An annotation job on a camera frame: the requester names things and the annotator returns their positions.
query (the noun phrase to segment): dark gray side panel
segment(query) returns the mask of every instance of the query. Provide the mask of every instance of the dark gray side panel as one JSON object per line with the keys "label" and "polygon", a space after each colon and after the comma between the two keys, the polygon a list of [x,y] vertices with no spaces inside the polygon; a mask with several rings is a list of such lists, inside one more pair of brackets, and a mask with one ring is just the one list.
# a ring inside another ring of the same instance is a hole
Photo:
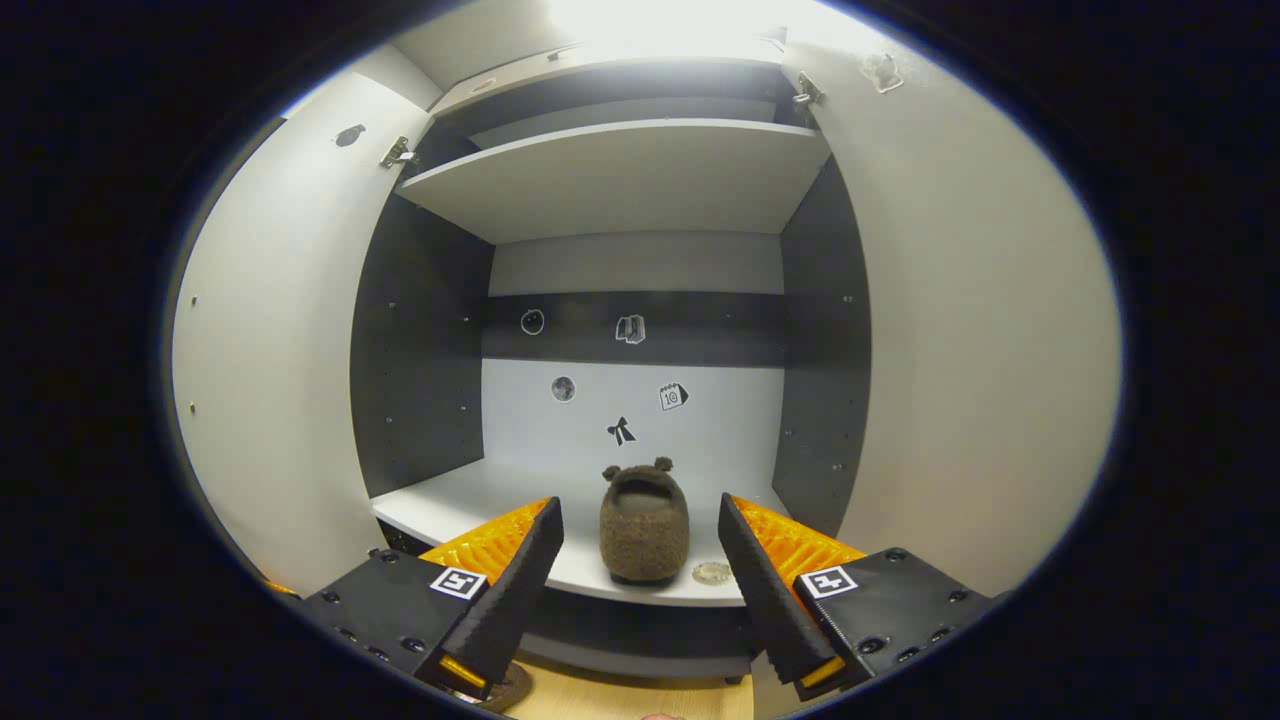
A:
{"label": "dark gray side panel", "polygon": [[484,457],[477,318],[492,265],[492,245],[388,199],[351,333],[351,414],[370,497]]}
{"label": "dark gray side panel", "polygon": [[872,328],[858,223],[835,158],[782,231],[788,360],[773,489],[835,536],[854,489],[870,393]]}

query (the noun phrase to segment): bow sticker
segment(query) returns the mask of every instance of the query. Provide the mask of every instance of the bow sticker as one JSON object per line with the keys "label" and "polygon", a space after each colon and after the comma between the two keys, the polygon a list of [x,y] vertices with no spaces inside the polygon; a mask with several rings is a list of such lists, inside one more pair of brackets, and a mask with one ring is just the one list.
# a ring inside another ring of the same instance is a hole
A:
{"label": "bow sticker", "polygon": [[631,434],[631,430],[627,429],[626,418],[618,418],[617,425],[609,425],[609,434],[618,441],[618,447],[622,447],[623,441],[635,442],[636,439],[636,436]]}

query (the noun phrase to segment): cabinet shelf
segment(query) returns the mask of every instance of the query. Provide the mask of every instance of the cabinet shelf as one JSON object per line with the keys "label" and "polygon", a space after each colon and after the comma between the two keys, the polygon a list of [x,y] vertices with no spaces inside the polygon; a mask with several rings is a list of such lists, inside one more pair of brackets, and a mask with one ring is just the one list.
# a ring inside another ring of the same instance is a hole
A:
{"label": "cabinet shelf", "polygon": [[728,119],[635,120],[508,142],[397,193],[494,245],[585,233],[780,233],[827,160],[814,131]]}

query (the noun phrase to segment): upper shelf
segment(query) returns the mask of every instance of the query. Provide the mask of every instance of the upper shelf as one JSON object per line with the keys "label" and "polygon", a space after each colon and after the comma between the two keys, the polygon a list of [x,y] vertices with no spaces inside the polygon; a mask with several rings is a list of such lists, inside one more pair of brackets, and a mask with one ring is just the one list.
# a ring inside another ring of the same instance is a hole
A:
{"label": "upper shelf", "polygon": [[776,234],[828,155],[805,128],[637,120],[508,142],[396,192],[494,245],[628,231]]}
{"label": "upper shelf", "polygon": [[442,119],[497,94],[571,74],[673,61],[690,67],[712,63],[777,68],[782,61],[782,49],[777,41],[760,37],[716,41],[699,38],[696,44],[685,49],[669,42],[666,46],[635,44],[626,47],[614,47],[608,44],[575,45],[538,53],[462,79],[440,96],[431,106],[431,114],[436,119]]}

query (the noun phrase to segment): small round object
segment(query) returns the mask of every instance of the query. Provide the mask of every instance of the small round object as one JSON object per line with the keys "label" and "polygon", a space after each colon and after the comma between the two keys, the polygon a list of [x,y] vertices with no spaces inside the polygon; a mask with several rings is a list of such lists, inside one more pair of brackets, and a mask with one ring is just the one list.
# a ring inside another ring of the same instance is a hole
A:
{"label": "small round object", "polygon": [[572,378],[561,375],[552,380],[552,397],[556,402],[572,402],[577,397],[577,384]]}
{"label": "small round object", "polygon": [[704,585],[723,585],[733,579],[733,569],[726,562],[703,562],[694,568],[694,579]]}
{"label": "small round object", "polygon": [[547,316],[543,315],[541,310],[525,310],[525,314],[520,316],[520,329],[525,331],[525,334],[538,334],[545,327]]}
{"label": "small round object", "polygon": [[884,641],[879,638],[865,638],[863,642],[858,643],[859,655],[870,655],[873,652],[879,652],[884,650]]}

